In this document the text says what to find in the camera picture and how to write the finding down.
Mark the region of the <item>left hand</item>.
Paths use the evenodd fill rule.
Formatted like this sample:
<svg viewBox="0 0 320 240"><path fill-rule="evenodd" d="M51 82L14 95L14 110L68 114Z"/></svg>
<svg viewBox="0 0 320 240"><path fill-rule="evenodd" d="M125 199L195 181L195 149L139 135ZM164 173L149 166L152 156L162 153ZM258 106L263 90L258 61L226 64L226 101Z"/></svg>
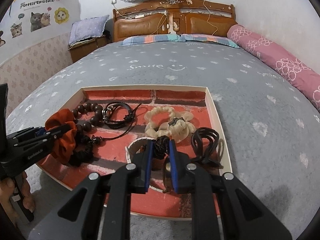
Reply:
<svg viewBox="0 0 320 240"><path fill-rule="evenodd" d="M10 197L14 193L14 189L18 186L22 194L23 206L33 212L35 209L35 201L33 195L30 192L30 185L27 181L27 174L22 172L18 175L14 182L11 178L6 178L1 180L1 205L8 216L17 216L17 212L14 210L10 202Z"/></svg>

